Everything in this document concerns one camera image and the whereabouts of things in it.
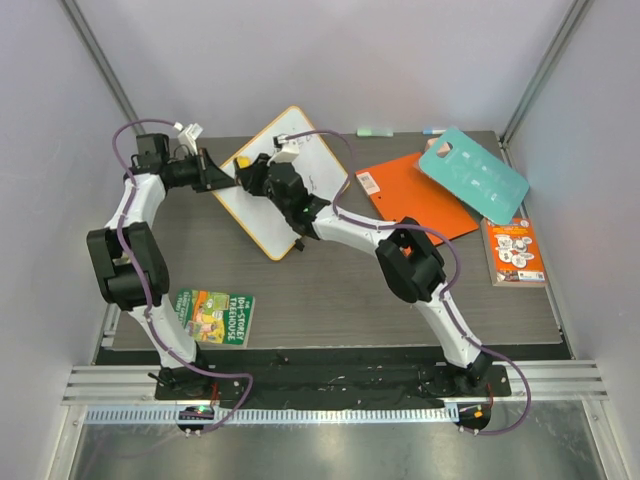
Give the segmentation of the yellow whiteboard eraser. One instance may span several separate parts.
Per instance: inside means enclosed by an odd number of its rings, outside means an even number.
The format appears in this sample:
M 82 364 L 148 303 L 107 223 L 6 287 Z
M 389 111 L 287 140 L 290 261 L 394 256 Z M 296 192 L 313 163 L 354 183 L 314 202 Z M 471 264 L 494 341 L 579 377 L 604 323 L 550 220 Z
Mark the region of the yellow whiteboard eraser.
M 248 168 L 252 163 L 251 159 L 246 156 L 238 156 L 234 159 L 234 162 L 237 170 Z

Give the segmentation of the yellow framed whiteboard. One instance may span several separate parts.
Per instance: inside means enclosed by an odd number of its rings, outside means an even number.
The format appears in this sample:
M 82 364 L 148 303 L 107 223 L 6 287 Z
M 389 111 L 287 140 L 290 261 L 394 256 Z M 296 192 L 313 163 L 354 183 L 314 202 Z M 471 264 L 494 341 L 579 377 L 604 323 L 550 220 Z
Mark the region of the yellow framed whiteboard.
M 234 158 L 244 156 L 254 160 L 261 153 L 273 155 L 274 137 L 298 134 L 313 128 L 305 113 L 299 107 L 291 106 L 232 154 L 221 169 L 232 176 Z M 347 171 L 321 136 L 307 135 L 297 138 L 295 142 L 299 147 L 299 155 L 293 161 L 293 167 L 303 177 L 305 187 L 309 193 L 320 198 L 333 199 L 346 181 Z M 265 197 L 254 197 L 239 186 L 217 190 L 214 196 L 273 261 L 286 256 L 300 238 Z

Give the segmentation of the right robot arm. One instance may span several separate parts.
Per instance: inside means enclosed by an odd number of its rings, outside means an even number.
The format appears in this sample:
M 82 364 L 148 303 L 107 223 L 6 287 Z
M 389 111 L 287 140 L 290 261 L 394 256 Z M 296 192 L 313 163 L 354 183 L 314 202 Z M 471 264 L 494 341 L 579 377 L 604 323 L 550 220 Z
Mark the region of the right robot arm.
M 254 197 L 265 197 L 302 237 L 337 242 L 378 261 L 390 291 L 415 306 L 440 342 L 448 374 L 457 391 L 472 395 L 488 381 L 492 357 L 466 325 L 450 294 L 444 259 L 415 220 L 379 222 L 347 212 L 309 193 L 290 163 L 266 154 L 233 160 L 236 183 Z

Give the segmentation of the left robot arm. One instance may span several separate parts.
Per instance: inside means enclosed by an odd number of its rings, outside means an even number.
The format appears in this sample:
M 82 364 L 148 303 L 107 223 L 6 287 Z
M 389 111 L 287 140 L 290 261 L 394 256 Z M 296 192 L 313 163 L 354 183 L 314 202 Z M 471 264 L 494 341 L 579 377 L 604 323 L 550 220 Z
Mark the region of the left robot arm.
M 152 224 L 169 190 L 190 187 L 204 193 L 234 181 L 198 147 L 198 125 L 175 128 L 185 151 L 181 159 L 173 158 L 167 135 L 137 136 L 137 153 L 121 163 L 122 199 L 105 226 L 88 233 L 86 243 L 102 297 L 134 318 L 158 352 L 157 396 L 200 399 L 212 390 L 213 375 L 169 298 L 168 267 Z

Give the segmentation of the green eraser block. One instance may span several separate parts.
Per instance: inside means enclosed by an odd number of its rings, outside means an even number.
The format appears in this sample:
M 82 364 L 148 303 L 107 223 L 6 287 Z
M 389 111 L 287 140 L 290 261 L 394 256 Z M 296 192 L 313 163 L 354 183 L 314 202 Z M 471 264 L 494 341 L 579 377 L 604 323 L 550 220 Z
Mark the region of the green eraser block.
M 369 138 L 369 137 L 391 138 L 394 136 L 394 132 L 390 129 L 358 128 L 356 131 L 356 135 L 361 138 Z

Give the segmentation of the pale yellow mug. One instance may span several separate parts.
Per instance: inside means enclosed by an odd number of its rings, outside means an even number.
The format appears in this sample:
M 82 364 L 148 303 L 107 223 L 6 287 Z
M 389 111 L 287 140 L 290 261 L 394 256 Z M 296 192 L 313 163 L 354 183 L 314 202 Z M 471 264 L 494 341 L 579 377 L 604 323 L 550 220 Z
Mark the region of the pale yellow mug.
M 130 263 L 131 260 L 126 253 L 123 253 L 119 258 L 113 260 L 113 262 L 117 265 Z

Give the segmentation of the green treehouse book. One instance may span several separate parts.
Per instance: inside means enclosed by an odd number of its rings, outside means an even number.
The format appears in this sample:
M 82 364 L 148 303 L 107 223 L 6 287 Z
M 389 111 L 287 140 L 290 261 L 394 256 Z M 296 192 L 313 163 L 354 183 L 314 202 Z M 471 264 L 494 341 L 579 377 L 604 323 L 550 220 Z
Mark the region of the green treehouse book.
M 244 294 L 181 289 L 174 305 L 185 331 L 198 343 L 245 348 L 255 297 Z

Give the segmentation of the pink object under board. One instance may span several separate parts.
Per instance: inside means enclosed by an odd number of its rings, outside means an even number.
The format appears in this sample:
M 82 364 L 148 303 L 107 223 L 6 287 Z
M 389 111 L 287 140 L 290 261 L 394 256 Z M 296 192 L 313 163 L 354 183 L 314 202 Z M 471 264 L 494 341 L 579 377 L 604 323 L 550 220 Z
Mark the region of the pink object under board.
M 436 142 L 437 142 L 437 138 L 429 138 L 425 144 L 423 152 L 426 153 L 431 147 L 435 145 Z

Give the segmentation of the teal plastic board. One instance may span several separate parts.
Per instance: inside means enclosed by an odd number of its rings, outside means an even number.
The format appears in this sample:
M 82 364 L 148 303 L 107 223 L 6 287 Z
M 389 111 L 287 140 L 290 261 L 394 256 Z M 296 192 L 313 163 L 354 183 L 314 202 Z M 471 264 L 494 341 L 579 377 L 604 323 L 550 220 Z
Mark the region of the teal plastic board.
M 442 133 L 418 169 L 479 214 L 511 222 L 529 190 L 527 180 L 457 128 Z

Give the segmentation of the orange paperback book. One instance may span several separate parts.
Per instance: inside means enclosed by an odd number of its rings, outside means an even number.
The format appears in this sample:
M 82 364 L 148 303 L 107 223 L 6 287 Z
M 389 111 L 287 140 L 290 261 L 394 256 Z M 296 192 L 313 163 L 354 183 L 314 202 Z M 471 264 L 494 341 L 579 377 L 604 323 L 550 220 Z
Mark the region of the orange paperback book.
M 530 219 L 514 217 L 508 224 L 498 225 L 484 218 L 480 230 L 493 286 L 546 285 L 545 267 Z

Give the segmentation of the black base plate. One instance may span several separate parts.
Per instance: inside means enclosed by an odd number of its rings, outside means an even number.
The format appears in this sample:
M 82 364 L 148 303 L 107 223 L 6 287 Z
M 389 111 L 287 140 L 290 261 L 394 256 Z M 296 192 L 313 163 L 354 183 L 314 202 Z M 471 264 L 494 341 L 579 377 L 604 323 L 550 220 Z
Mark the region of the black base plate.
M 395 410 L 440 408 L 454 397 L 508 397 L 505 367 L 483 358 L 470 373 L 434 347 L 205 350 L 197 367 L 154 374 L 158 400 L 209 400 L 246 409 Z

